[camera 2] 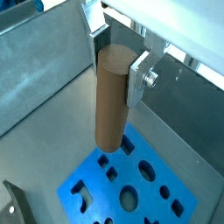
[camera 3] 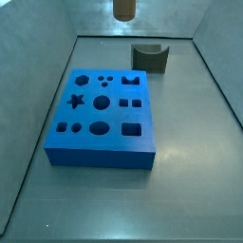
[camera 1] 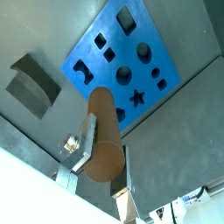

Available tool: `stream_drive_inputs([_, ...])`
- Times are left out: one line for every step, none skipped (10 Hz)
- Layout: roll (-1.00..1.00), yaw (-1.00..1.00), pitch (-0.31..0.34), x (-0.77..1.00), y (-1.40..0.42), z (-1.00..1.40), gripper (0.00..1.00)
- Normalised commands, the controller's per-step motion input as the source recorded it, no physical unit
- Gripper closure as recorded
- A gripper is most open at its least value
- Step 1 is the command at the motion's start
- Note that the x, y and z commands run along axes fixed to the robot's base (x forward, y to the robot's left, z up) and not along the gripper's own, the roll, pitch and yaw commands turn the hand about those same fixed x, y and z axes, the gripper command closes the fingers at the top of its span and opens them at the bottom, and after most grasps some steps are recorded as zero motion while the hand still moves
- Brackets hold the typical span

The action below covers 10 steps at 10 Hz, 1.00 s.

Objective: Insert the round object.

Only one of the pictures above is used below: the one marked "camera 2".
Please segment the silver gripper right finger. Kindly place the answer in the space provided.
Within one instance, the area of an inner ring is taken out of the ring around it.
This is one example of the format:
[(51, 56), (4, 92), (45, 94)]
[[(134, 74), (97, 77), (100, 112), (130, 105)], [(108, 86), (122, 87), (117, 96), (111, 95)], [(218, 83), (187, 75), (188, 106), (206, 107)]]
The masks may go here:
[(170, 43), (147, 30), (144, 45), (146, 50), (129, 68), (127, 105), (130, 109), (133, 109), (141, 100), (145, 87), (155, 87), (158, 75), (153, 71), (153, 67), (164, 57)]

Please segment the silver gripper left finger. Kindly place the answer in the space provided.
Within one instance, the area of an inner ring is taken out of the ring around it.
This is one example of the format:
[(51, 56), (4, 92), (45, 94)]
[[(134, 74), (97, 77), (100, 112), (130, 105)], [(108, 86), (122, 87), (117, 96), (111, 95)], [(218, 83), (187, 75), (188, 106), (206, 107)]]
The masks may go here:
[(98, 52), (110, 43), (110, 27), (105, 21), (101, 0), (80, 0), (91, 48), (94, 72), (97, 71)]

